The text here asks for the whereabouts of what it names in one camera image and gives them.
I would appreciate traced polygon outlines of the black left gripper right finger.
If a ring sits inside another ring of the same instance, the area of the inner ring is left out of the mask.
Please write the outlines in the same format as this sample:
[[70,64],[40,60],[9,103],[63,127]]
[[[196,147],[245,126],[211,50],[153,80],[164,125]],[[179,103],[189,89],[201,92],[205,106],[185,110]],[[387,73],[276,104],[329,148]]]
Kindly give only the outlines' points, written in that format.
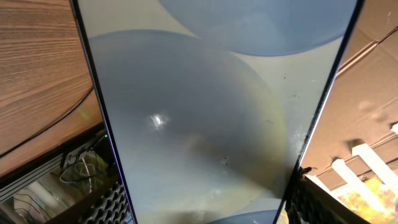
[[300,167],[287,190],[285,211],[290,224],[369,224],[306,175],[311,167]]

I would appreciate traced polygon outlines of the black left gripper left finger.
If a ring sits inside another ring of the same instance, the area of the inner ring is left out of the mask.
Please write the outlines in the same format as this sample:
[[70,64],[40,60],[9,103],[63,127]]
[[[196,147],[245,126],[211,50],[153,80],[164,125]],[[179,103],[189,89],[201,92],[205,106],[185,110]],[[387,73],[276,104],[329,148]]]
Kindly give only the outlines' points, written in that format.
[[46,224],[107,224],[125,223],[129,211],[126,192],[122,183],[102,186],[82,201],[47,221]]

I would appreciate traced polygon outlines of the blue Galaxy smartphone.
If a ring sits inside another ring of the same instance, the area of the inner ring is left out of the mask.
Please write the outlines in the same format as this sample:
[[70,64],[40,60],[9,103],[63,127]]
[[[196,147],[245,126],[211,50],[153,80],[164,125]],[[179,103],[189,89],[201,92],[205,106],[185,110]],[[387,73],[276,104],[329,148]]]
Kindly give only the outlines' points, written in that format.
[[362,6],[72,1],[133,222],[275,223]]

